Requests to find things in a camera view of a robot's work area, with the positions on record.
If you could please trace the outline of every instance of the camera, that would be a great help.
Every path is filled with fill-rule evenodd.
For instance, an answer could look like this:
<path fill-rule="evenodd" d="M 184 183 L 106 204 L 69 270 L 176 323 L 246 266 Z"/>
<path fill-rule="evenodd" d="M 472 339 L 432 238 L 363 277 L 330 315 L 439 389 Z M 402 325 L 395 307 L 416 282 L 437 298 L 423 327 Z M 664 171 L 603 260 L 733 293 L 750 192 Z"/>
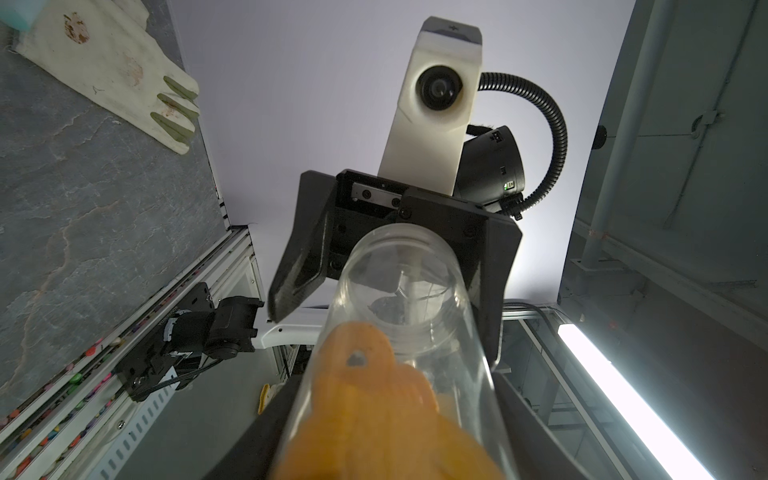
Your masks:
<path fill-rule="evenodd" d="M 400 88 L 379 177 L 453 193 L 481 66 L 479 29 L 427 18 Z"/>
<path fill-rule="evenodd" d="M 462 79 L 453 68 L 438 65 L 421 74 L 416 90 L 427 108 L 445 110 L 456 101 L 462 90 Z"/>

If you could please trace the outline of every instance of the yellow object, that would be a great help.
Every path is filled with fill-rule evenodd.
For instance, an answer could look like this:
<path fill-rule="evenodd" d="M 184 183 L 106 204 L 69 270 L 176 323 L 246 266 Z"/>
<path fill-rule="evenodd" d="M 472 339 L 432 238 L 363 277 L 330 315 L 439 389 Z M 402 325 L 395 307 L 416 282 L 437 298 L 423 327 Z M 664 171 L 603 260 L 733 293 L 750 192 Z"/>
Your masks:
<path fill-rule="evenodd" d="M 259 415 L 264 411 L 266 407 L 266 394 L 270 391 L 270 384 L 266 383 L 261 387 L 261 393 L 259 394 Z"/>
<path fill-rule="evenodd" d="M 318 353 L 312 412 L 273 480 L 503 478 L 482 446 L 440 415 L 429 381 L 397 363 L 373 325 L 338 325 Z"/>

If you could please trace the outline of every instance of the fluorescent light tube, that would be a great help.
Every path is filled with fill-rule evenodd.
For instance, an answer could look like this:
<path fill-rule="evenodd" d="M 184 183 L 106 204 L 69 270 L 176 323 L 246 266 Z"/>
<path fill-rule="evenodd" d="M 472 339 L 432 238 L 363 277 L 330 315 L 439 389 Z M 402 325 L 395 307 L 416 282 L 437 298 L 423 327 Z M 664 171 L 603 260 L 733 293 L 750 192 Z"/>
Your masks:
<path fill-rule="evenodd" d="M 560 325 L 558 334 L 673 480 L 713 479 L 694 454 L 576 325 Z"/>

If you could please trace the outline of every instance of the metal frame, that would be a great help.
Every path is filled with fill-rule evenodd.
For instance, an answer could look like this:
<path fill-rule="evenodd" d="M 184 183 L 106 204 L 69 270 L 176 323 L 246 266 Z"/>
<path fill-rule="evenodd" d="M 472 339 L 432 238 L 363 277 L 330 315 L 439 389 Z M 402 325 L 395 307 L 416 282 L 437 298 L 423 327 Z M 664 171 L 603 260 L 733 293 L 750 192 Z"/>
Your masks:
<path fill-rule="evenodd" d="M 82 480 L 89 472 L 92 472 L 101 459 L 108 453 L 112 443 L 119 436 L 121 422 L 125 426 L 126 419 L 136 413 L 141 407 L 140 403 L 132 402 L 127 393 L 115 399 L 112 407 L 102 415 L 104 421 L 94 427 L 93 436 L 88 435 L 84 441 L 78 444 L 81 447 L 78 454 L 72 459 L 70 465 L 58 476 L 60 480 Z M 47 480 L 55 480 L 58 469 Z"/>
<path fill-rule="evenodd" d="M 114 400 L 112 406 L 110 406 L 110 408 L 104 412 L 102 416 L 99 417 L 98 421 L 93 427 L 94 433 L 108 433 L 109 429 L 104 430 L 107 425 L 110 425 L 114 418 L 124 413 L 125 407 L 129 406 L 131 403 L 132 402 L 130 401 L 128 395 L 125 393 L 117 397 Z M 104 440 L 104 438 L 99 436 L 98 440 Z M 61 462 L 61 464 L 57 465 L 55 470 L 45 477 L 45 480 L 59 480 L 60 478 L 80 478 L 83 476 L 78 475 L 75 472 L 77 469 L 71 467 L 78 464 L 78 460 L 82 458 L 80 455 L 86 451 L 89 445 L 99 445 L 98 440 L 96 435 L 86 435 L 85 438 L 82 439 L 80 443 L 78 443 L 77 446 L 72 449 L 71 452 L 68 452 L 66 458 Z"/>
<path fill-rule="evenodd" d="M 527 319 L 538 319 L 538 317 L 539 315 L 532 311 L 504 312 L 502 314 L 502 319 L 517 320 L 523 327 L 523 330 L 531 339 L 533 346 L 541 354 L 541 357 L 552 371 L 552 374 L 560 382 L 560 385 L 563 387 L 565 394 L 568 395 L 568 398 L 574 404 L 579 414 L 581 414 L 581 417 L 584 419 L 587 427 L 597 439 L 599 446 L 605 452 L 608 460 L 610 460 L 611 464 L 614 466 L 614 468 L 616 468 L 619 476 L 622 477 L 623 480 L 637 480 L 637 476 L 633 472 L 631 473 L 631 469 L 626 466 L 626 462 L 624 461 L 623 456 L 621 453 L 617 452 L 613 441 L 605 433 L 600 421 L 591 411 L 591 409 L 586 405 L 586 402 L 581 398 L 581 395 L 578 394 L 576 388 L 565 375 L 563 368 L 559 365 L 559 362 L 556 360 L 552 352 L 544 344 L 544 342 L 541 341 L 541 338 L 538 336 L 538 334 L 526 322 Z"/>
<path fill-rule="evenodd" d="M 169 380 L 175 376 L 177 376 L 176 370 L 174 367 L 171 367 L 163 377 L 163 380 Z M 109 442 L 109 449 L 101 455 L 98 463 L 88 469 L 90 472 L 86 477 L 88 480 L 111 480 L 120 473 L 120 470 L 128 462 L 131 454 L 136 451 L 135 447 L 168 405 L 168 401 L 176 392 L 176 387 L 177 384 L 153 392 L 141 403 L 139 409 L 130 416 L 127 422 L 122 421 L 123 423 L 117 424 L 120 433 L 114 440 Z M 63 472 L 66 469 L 66 465 L 63 466 L 64 468 L 57 468 L 53 474 L 58 473 L 59 470 Z M 52 475 L 46 480 L 57 480 L 57 478 Z"/>
<path fill-rule="evenodd" d="M 225 277 L 225 280 L 227 271 L 230 270 L 235 261 L 240 258 L 240 255 L 247 252 L 247 248 L 250 246 L 251 242 L 247 229 L 230 232 L 225 237 L 222 237 L 206 253 L 204 253 L 204 255 L 198 257 L 198 259 L 196 259 L 187 269 L 176 276 L 168 286 L 147 301 L 133 316 L 100 341 L 99 344 L 96 345 L 96 355 L 84 357 L 78 362 L 75 369 L 57 379 L 53 384 L 53 388 L 40 395 L 18 417 L 16 417 L 11 424 L 6 426 L 3 431 L 0 432 L 2 434 L 0 440 L 5 440 L 4 447 L 7 446 L 12 439 L 21 435 L 22 429 L 33 421 L 35 416 L 39 417 L 47 406 L 51 405 L 56 399 L 65 394 L 66 389 L 70 386 L 68 381 L 76 372 L 89 372 L 90 370 L 89 377 L 79 385 L 77 391 L 68 396 L 45 419 L 39 422 L 32 429 L 32 432 L 15 446 L 0 462 L 0 478 L 12 478 L 17 466 L 30 456 L 32 450 L 34 450 L 43 439 L 48 436 L 48 433 L 53 430 L 54 427 L 59 425 L 70 412 L 73 412 L 75 406 L 83 401 L 91 391 L 100 385 L 101 380 L 114 369 L 121 357 L 127 352 L 130 352 L 131 349 L 141 341 L 150 330 L 152 330 L 157 322 L 170 313 L 176 303 L 184 297 L 184 295 L 186 295 L 198 281 L 216 279 L 213 282 L 213 284 L 216 285 L 217 281 L 221 279 L 222 276 Z M 135 332 L 131 332 L 137 325 L 141 326 Z M 123 343 L 115 347 L 110 346 L 110 343 L 119 336 L 124 339 Z M 94 418 L 94 415 L 91 415 L 93 412 L 91 412 L 91 409 L 88 407 L 94 405 L 98 406 L 100 409 L 106 402 L 98 405 L 99 402 L 95 401 L 96 398 L 98 397 L 100 399 L 102 392 L 107 391 L 111 392 L 109 396 L 112 396 L 117 392 L 118 388 L 119 382 L 116 378 L 113 377 L 113 379 L 106 382 L 95 394 L 94 398 L 92 398 L 81 411 L 77 412 L 74 417 L 69 420 L 67 427 L 59 432 L 55 438 L 55 440 L 58 441 L 50 441 L 18 478 L 20 480 L 25 480 L 27 478 L 37 479 L 43 476 L 50 464 L 45 464 L 45 462 L 42 462 L 41 460 L 52 456 L 52 452 L 56 450 L 55 447 L 59 444 L 62 444 L 65 450 L 67 445 L 69 445 L 82 430 L 71 429 L 69 426 L 79 425 L 84 419 L 84 428 L 84 426 Z M 56 451 L 52 458 L 55 460 L 60 454 L 61 450 Z"/>
<path fill-rule="evenodd" d="M 592 215 L 592 225 L 581 255 L 582 263 L 588 268 L 595 268 L 600 258 L 601 244 L 611 219 L 614 199 L 619 189 L 621 173 L 629 161 L 637 133 L 640 131 L 645 104 L 654 86 L 664 46 L 667 44 L 677 0 L 654 0 L 648 25 L 643 37 L 643 44 L 637 56 L 632 82 L 629 85 L 627 101 L 621 112 L 621 119 L 616 132 L 616 140 L 611 150 L 611 157 L 603 178 L 598 202 Z"/>
<path fill-rule="evenodd" d="M 589 226 L 581 220 L 574 222 L 573 231 L 581 237 L 589 237 Z M 614 237 L 606 237 L 602 249 L 614 259 L 620 260 L 632 270 L 646 276 L 684 302 L 705 312 L 719 324 L 768 352 L 768 323 L 755 313 L 730 302 Z"/>
<path fill-rule="evenodd" d="M 168 379 L 174 378 L 175 376 L 176 376 L 176 371 L 174 370 L 173 367 L 171 367 L 170 370 L 168 371 L 168 373 L 166 374 L 166 376 L 163 377 L 163 380 L 168 380 Z M 143 401 L 141 404 L 138 404 L 139 410 L 137 412 L 132 412 L 132 414 L 135 413 L 135 415 L 131 415 L 131 418 L 133 418 L 134 416 L 137 417 L 142 412 L 144 412 L 145 414 L 146 414 L 146 412 L 150 412 L 150 415 L 149 415 L 149 425 L 147 425 L 143 429 L 143 432 L 139 432 L 138 430 L 135 430 L 135 433 L 132 432 L 131 437 L 136 438 L 133 441 L 134 444 L 137 444 L 141 440 L 141 438 L 144 437 L 144 434 L 146 434 L 146 432 L 149 429 L 149 427 L 151 426 L 152 422 L 154 422 L 154 420 L 157 418 L 157 415 L 159 415 L 160 412 L 162 411 L 162 409 L 167 405 L 167 400 L 171 398 L 171 396 L 175 393 L 175 391 L 176 391 L 176 386 L 175 385 L 168 386 L 168 387 L 166 387 L 165 389 L 163 389 L 161 391 L 154 392 L 145 401 Z M 104 412 L 103 415 L 101 415 L 98 418 L 98 421 L 94 425 L 93 430 L 95 432 L 100 432 L 101 429 L 104 428 L 104 426 L 107 425 L 110 422 L 112 417 L 119 410 L 121 410 L 120 407 L 123 404 L 125 404 L 126 401 L 130 402 L 127 393 L 120 394 L 120 396 L 114 400 L 113 405 L 110 406 L 110 408 L 106 412 Z M 109 444 L 110 444 L 110 448 L 109 449 L 114 451 L 114 446 L 112 444 L 117 443 L 123 437 L 128 436 L 129 430 L 130 429 L 125 429 L 123 432 L 120 433 L 120 435 L 117 436 L 117 438 L 111 440 L 109 442 Z M 85 448 L 92 441 L 94 441 L 95 438 L 96 438 L 96 435 L 87 435 L 70 452 L 67 452 L 67 455 L 64 458 L 64 460 L 62 460 L 60 464 L 56 465 L 55 469 L 51 473 L 46 475 L 46 477 L 45 477 L 46 480 L 58 480 L 59 478 L 61 478 L 65 474 L 67 474 L 69 466 L 72 465 L 78 459 L 78 456 L 85 450 Z M 113 464 L 115 464 L 116 467 L 111 471 L 111 473 L 113 475 L 108 475 L 110 478 L 113 477 L 114 475 L 116 475 L 120 471 L 119 467 L 122 467 L 122 465 L 125 462 L 127 462 L 128 458 L 131 456 L 131 453 L 132 452 L 130 450 L 128 450 L 126 452 L 126 454 L 122 454 L 121 453 L 121 455 L 123 455 L 123 457 L 124 457 L 124 460 L 122 462 L 115 463 L 113 461 Z M 101 456 L 102 460 L 99 462 L 99 464 L 105 463 L 104 457 L 106 457 L 106 456 L 108 456 L 108 455 L 102 455 Z M 55 458 L 51 458 L 50 460 L 52 462 L 55 462 Z M 93 472 L 93 470 L 95 470 L 95 469 L 96 469 L 96 467 L 93 466 L 93 465 L 91 466 L 90 469 L 88 469 L 88 471 L 91 471 L 91 474 L 90 474 L 89 478 L 92 478 L 93 480 L 102 480 L 104 476 L 103 475 L 96 476 L 94 474 L 94 472 Z M 28 477 L 28 474 L 25 471 L 22 475 L 20 475 L 18 477 L 18 480 L 22 480 L 22 479 L 25 480 L 27 477 Z M 32 473 L 30 473 L 29 478 L 30 478 L 30 480 L 34 480 L 36 477 Z"/>

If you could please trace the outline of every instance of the white ceiling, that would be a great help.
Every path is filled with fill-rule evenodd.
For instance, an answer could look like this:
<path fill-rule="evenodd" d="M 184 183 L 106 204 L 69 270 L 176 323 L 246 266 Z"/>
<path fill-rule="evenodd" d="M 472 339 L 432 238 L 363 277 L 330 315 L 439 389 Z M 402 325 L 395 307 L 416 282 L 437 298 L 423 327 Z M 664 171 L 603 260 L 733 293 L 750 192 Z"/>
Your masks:
<path fill-rule="evenodd" d="M 568 123 L 565 169 L 524 214 L 507 298 L 551 303 L 560 285 L 584 170 L 634 0 L 170 0 L 201 130 L 233 224 L 249 224 L 268 288 L 293 222 L 299 176 L 375 174 L 411 49 L 430 15 L 480 27 L 484 71 L 545 88 Z M 529 194 L 551 137 L 541 114 L 482 92 L 474 122 L 510 127 Z M 311 303 L 328 303 L 327 281 Z"/>

